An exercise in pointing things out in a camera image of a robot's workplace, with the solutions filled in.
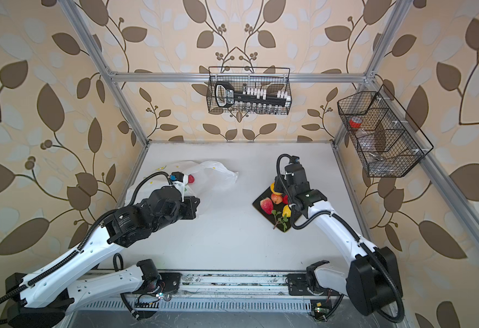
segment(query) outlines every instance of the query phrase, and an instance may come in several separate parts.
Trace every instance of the black mesh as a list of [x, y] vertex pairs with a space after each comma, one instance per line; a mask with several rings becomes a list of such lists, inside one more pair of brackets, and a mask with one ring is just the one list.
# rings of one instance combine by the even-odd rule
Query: black mesh
[[358, 92], [337, 105], [369, 177], [403, 177], [432, 150], [418, 145], [404, 126], [407, 120], [398, 119], [379, 92]]
[[[237, 112], [243, 114], [289, 114], [292, 104], [289, 68], [209, 67], [208, 70], [207, 104], [210, 114], [219, 115], [223, 112], [230, 112], [231, 114], [236, 114]], [[220, 107], [218, 105], [215, 90], [216, 84], [220, 82], [227, 82], [234, 89], [234, 104], [230, 107]], [[257, 97], [257, 93], [255, 93], [255, 99], [245, 99], [243, 91], [248, 91], [248, 89], [260, 90], [260, 96]]]

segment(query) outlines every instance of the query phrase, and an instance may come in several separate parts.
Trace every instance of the black tool holder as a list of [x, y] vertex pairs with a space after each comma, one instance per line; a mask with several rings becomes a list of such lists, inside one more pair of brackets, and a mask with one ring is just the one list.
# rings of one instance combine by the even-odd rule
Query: black tool holder
[[[338, 112], [368, 177], [403, 177], [434, 146], [405, 108], [399, 118], [386, 99], [390, 92], [362, 91], [338, 101]], [[422, 145], [421, 137], [426, 144]]]
[[212, 66], [208, 74], [210, 114], [289, 114], [292, 104], [289, 68]]

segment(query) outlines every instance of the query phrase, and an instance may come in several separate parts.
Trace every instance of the black wire basket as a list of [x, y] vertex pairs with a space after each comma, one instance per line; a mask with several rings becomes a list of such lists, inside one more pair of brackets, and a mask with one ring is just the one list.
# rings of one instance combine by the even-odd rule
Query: black wire basket
[[288, 115], [289, 74], [289, 68], [281, 67], [209, 67], [208, 112]]
[[[343, 125], [368, 177], [403, 177], [433, 148], [405, 108], [398, 118], [387, 104], [390, 92], [362, 91], [337, 102]], [[410, 133], [420, 132], [426, 145]]]

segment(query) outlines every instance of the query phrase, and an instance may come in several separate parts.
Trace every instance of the red fruit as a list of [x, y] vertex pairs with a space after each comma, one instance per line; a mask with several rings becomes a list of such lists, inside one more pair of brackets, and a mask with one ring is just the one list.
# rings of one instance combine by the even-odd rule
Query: red fruit
[[276, 195], [276, 194], [270, 195], [270, 199], [274, 202], [274, 204], [279, 204], [283, 201], [283, 197], [281, 195]]
[[261, 209], [265, 211], [267, 214], [272, 214], [272, 210], [274, 209], [274, 205], [272, 204], [272, 200], [270, 198], [265, 198], [259, 202], [259, 206]]

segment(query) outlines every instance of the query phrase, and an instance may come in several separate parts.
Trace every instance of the plastic bag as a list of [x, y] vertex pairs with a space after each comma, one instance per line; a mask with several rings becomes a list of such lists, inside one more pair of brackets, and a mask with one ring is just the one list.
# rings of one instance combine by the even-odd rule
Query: plastic bag
[[[148, 175], [153, 172], [164, 171], [168, 174], [172, 172], [181, 172], [183, 174], [192, 174], [194, 182], [185, 186], [185, 196], [196, 196], [201, 200], [197, 207], [197, 214], [201, 215], [212, 204], [212, 199], [216, 194], [230, 188], [236, 183], [237, 172], [228, 170], [222, 163], [216, 161], [205, 161], [197, 164], [193, 161], [182, 161], [168, 164], [164, 167], [147, 172]], [[132, 198], [132, 194], [141, 180], [137, 181], [127, 190], [125, 204]], [[144, 198], [150, 197], [152, 191], [168, 186], [165, 177], [160, 175], [147, 181], [138, 191], [136, 204]]]

